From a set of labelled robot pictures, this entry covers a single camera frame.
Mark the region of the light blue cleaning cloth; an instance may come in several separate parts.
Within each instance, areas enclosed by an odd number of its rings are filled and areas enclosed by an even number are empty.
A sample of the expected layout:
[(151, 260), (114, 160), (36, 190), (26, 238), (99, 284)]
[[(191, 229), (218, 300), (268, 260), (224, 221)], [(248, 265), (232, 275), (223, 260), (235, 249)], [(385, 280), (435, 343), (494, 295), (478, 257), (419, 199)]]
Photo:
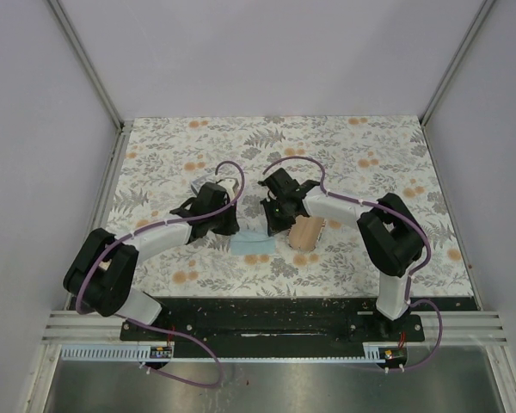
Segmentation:
[(234, 256), (271, 255), (275, 251), (275, 239), (264, 231), (239, 231), (230, 238), (230, 252)]

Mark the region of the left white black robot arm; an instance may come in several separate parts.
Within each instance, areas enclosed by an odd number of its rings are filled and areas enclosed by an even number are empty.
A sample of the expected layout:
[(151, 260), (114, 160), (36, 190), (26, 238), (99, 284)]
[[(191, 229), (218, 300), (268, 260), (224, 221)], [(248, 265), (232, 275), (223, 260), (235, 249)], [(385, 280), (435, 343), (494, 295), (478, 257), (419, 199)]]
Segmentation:
[(166, 250), (190, 244), (210, 231), (231, 236), (239, 231), (234, 199), (240, 182), (223, 178), (204, 183), (199, 192), (164, 220), (117, 237), (97, 228), (86, 238), (68, 269), (64, 289), (77, 298), (77, 311), (95, 311), (139, 322), (151, 340), (167, 335), (169, 319), (157, 299), (132, 286), (136, 267)]

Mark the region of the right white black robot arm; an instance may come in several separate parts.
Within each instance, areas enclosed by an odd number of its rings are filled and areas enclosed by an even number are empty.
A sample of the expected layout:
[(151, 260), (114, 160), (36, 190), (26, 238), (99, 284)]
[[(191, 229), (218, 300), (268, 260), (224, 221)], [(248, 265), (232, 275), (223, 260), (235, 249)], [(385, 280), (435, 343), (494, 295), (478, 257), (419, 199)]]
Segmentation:
[(429, 252), (425, 232), (402, 199), (388, 193), (377, 201), (329, 192), (322, 182), (298, 182), (280, 168), (259, 181), (267, 189), (261, 201), (270, 236), (286, 231), (298, 217), (333, 220), (361, 235), (367, 255), (379, 271), (374, 319), (376, 334), (386, 340), (404, 332), (402, 315), (410, 306), (410, 277), (423, 252)]

